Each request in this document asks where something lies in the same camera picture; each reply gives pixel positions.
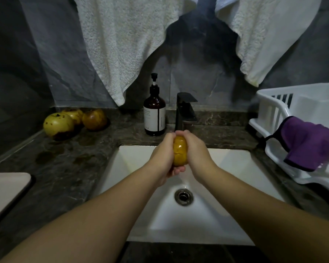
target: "person's left hand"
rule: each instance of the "person's left hand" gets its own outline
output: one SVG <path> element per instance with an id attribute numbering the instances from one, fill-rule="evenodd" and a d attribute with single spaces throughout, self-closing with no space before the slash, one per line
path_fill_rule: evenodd
<path id="1" fill-rule="evenodd" d="M 167 133 L 163 141 L 154 149 L 148 161 L 161 175 L 159 186 L 164 185 L 169 177 L 185 172 L 185 166 L 173 166 L 175 136 L 175 133 Z"/>

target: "white plastic dish rack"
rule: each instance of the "white plastic dish rack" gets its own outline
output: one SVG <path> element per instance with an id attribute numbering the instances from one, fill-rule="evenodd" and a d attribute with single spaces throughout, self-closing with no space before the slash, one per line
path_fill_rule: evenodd
<path id="1" fill-rule="evenodd" d="M 329 128 L 329 83 L 299 85 L 284 88 L 261 89 L 258 118 L 249 124 L 263 137 L 273 134 L 288 116 L 303 121 L 322 124 Z M 329 162 L 314 172 L 306 172 L 284 163 L 287 152 L 279 141 L 271 138 L 266 144 L 266 154 L 299 184 L 318 183 L 329 190 Z"/>

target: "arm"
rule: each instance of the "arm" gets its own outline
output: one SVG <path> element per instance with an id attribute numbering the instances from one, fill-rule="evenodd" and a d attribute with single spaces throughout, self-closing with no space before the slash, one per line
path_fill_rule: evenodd
<path id="1" fill-rule="evenodd" d="M 142 168 L 32 234 L 1 263 L 114 262 L 156 188 L 185 170 L 171 169 L 174 137 L 167 134 Z"/>
<path id="2" fill-rule="evenodd" d="M 277 200 L 219 168 L 205 143 L 177 131 L 188 143 L 195 178 L 273 262 L 329 262 L 329 221 Z"/>

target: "sink basin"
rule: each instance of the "sink basin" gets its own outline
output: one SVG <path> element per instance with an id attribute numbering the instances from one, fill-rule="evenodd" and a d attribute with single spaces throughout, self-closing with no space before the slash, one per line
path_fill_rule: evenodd
<path id="1" fill-rule="evenodd" d="M 155 146 L 120 146 L 114 153 L 94 195 L 99 195 L 150 158 Z M 209 149 L 212 159 L 224 170 L 251 186 L 282 201 L 281 192 L 266 170 L 246 150 Z M 190 167 L 168 179 L 150 198 L 131 230 L 128 241 L 254 245 L 238 223 L 193 177 Z M 175 200 L 179 189 L 193 195 L 190 205 Z"/>

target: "faucet spout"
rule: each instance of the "faucet spout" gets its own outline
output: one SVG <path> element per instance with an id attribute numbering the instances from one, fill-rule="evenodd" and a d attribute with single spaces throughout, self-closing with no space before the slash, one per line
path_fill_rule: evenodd
<path id="1" fill-rule="evenodd" d="M 196 102 L 197 99 L 188 92 L 179 92 L 177 94 L 177 110 L 175 116 L 175 130 L 185 130 L 186 125 L 197 122 L 197 118 L 190 102 Z"/>

